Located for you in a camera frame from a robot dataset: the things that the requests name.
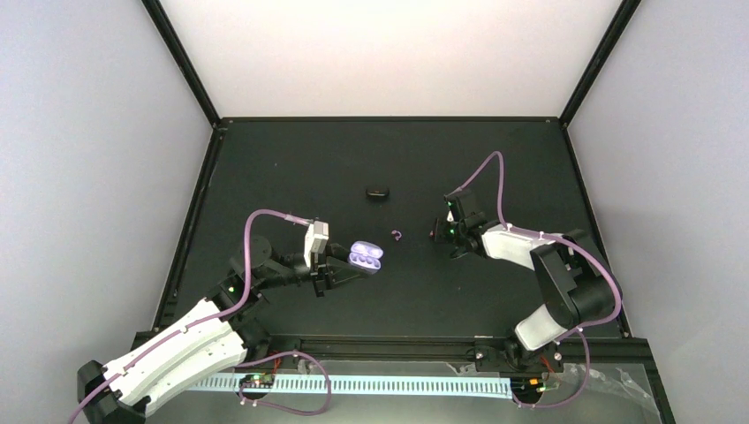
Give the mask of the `lilac earbud charging case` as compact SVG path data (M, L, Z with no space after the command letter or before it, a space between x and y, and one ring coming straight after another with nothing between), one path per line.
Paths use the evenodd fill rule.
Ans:
M353 267L375 274L382 268L383 256L384 251L379 246L366 241L356 241L351 245L347 261Z

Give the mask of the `black earbud charging case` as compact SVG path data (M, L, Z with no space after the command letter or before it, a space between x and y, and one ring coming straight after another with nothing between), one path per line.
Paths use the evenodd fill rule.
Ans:
M365 187L365 195L370 201L382 202L390 197L390 189L385 185L368 185Z

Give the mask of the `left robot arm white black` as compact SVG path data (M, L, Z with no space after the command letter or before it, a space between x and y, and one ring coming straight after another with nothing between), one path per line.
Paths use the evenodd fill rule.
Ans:
M77 373L80 411L91 423L142 423L195 383L266 358L272 336L257 314L263 290L310 284L323 296L382 267L382 248L365 241L345 247L317 240L301 254L279 254L263 236L249 242L251 270L233 258L228 276L182 318L126 355L92 360Z

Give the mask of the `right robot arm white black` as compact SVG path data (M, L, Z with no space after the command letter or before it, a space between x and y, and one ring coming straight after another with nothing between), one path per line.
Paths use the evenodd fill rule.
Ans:
M503 345L510 367L527 369L542 347L586 323L598 325L620 314L622 292L587 233L544 233L491 222L468 189L447 194L444 201L448 215L435 220L430 236L455 247L451 258L476 254L530 269L536 276L541 305L514 327L514 338Z

